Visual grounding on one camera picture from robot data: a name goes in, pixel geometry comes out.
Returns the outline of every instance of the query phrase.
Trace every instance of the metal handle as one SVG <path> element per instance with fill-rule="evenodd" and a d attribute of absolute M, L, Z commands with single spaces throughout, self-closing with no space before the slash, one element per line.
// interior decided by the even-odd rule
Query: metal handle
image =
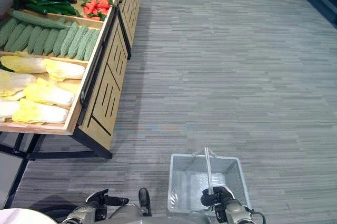
<path fill-rule="evenodd" d="M 209 195 L 213 194 L 213 183 L 212 183 L 212 171 L 211 171 L 211 160 L 209 154 L 209 148 L 205 147 L 205 157 L 206 157 L 206 165 L 207 165 L 207 178 L 209 181 Z"/>

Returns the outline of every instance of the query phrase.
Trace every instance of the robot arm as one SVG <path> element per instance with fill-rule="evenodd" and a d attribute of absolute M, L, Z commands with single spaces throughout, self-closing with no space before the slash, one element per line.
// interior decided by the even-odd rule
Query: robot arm
<path fill-rule="evenodd" d="M 213 187 L 213 194 L 209 195 L 209 190 L 203 191 L 201 196 L 202 205 L 213 206 L 216 218 L 219 223 L 228 224 L 256 224 L 252 220 L 252 215 L 261 215 L 263 224 L 266 224 L 264 215 L 255 212 L 234 199 L 232 191 L 227 187 Z"/>

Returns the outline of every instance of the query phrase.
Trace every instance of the striped carpet floor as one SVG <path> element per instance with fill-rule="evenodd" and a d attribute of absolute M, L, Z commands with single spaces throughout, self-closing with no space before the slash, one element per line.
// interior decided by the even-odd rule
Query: striped carpet floor
<path fill-rule="evenodd" d="M 147 187 L 164 215 L 171 154 L 208 145 L 241 160 L 269 223 L 337 223 L 336 38 L 304 0 L 141 0 L 112 160 L 31 161 L 13 207 Z"/>

